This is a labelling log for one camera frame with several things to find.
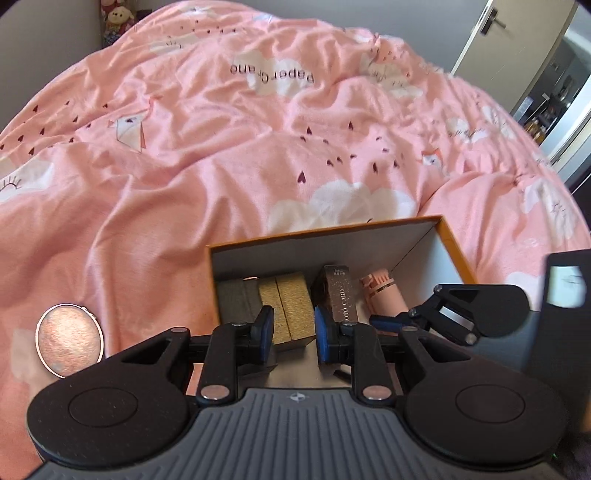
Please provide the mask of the dark grey small box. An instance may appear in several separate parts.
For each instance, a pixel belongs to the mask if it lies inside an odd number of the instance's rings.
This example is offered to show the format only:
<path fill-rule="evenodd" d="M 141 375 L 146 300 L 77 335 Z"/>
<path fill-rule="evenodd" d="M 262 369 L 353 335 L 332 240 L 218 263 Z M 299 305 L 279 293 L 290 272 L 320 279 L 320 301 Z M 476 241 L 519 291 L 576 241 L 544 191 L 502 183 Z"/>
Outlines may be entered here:
<path fill-rule="evenodd" d="M 221 324 L 253 323 L 263 308 L 256 277 L 218 282 L 216 296 Z"/>

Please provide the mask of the gold glitter box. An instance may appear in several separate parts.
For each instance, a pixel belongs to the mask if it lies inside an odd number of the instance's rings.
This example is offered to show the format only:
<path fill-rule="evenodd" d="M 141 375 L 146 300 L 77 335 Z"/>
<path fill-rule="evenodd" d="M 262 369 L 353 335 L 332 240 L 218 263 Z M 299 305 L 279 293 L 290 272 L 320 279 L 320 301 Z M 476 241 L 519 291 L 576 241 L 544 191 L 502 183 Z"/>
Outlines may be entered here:
<path fill-rule="evenodd" d="M 315 340 L 315 316 L 304 274 L 259 279 L 263 306 L 273 307 L 273 345 L 277 351 L 305 347 Z"/>

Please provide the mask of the pink printed bed duvet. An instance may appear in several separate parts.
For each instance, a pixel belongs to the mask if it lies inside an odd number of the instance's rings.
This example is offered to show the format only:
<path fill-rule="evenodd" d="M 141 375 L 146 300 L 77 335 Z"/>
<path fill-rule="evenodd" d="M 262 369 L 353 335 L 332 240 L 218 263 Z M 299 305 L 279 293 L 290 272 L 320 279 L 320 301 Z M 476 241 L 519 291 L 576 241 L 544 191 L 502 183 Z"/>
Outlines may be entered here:
<path fill-rule="evenodd" d="M 164 7 L 1 134 L 1 475 L 39 466 L 34 330 L 86 306 L 116 353 L 213 325 L 208 245 L 442 215 L 480 281 L 536 296 L 584 217 L 495 100 L 404 40 L 238 3 Z"/>

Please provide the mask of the white door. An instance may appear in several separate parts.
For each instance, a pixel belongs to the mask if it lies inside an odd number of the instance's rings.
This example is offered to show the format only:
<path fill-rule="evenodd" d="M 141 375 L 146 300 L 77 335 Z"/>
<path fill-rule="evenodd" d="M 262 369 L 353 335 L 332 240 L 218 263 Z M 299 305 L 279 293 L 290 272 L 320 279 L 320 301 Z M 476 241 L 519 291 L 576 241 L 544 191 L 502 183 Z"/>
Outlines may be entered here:
<path fill-rule="evenodd" d="M 507 25 L 480 29 L 492 7 Z M 489 1 L 452 74 L 487 92 L 514 111 L 531 90 L 562 41 L 577 4 L 571 0 Z"/>

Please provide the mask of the plush toys pile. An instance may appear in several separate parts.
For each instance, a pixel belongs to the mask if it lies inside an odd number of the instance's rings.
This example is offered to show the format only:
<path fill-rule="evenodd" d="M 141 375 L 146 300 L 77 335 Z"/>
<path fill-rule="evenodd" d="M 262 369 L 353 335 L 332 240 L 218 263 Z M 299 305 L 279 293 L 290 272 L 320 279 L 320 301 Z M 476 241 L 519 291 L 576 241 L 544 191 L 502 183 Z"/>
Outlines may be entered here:
<path fill-rule="evenodd" d="M 114 44 L 136 22 L 136 1 L 101 0 L 102 47 Z"/>

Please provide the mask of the orange cardboard box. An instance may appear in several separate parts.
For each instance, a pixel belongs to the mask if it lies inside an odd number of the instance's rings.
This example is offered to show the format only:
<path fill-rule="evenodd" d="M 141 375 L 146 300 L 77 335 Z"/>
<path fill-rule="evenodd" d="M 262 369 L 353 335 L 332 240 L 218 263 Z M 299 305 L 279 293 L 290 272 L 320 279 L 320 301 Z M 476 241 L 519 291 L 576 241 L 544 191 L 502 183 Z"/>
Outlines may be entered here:
<path fill-rule="evenodd" d="M 322 267 L 346 265 L 358 318 L 369 319 L 360 279 L 386 268 L 407 305 L 422 304 L 438 284 L 474 284 L 477 278 L 441 216 L 403 219 L 267 236 L 207 248 L 211 284 L 301 272 L 314 282 Z"/>

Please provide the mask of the brown lettered cosmetic box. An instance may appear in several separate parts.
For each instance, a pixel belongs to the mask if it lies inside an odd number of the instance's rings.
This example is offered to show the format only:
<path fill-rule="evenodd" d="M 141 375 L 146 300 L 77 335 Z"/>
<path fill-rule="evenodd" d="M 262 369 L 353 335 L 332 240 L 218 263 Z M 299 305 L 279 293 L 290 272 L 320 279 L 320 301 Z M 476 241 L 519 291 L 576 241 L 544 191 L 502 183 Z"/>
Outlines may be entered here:
<path fill-rule="evenodd" d="M 358 323 L 356 313 L 356 292 L 349 268 L 345 265 L 325 265 L 322 267 L 315 286 L 312 287 L 315 306 L 329 311 L 337 323 Z"/>

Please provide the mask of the round pink compact mirror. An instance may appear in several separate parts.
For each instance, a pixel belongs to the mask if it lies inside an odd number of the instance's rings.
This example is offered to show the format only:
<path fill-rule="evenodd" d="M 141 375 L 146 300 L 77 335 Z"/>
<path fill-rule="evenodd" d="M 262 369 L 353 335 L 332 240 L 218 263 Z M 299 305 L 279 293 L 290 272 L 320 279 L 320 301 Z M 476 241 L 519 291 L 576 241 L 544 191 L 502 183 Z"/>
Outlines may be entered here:
<path fill-rule="evenodd" d="M 37 322 L 35 349 L 52 375 L 65 378 L 104 358 L 104 334 L 96 316 L 86 307 L 56 304 Z"/>

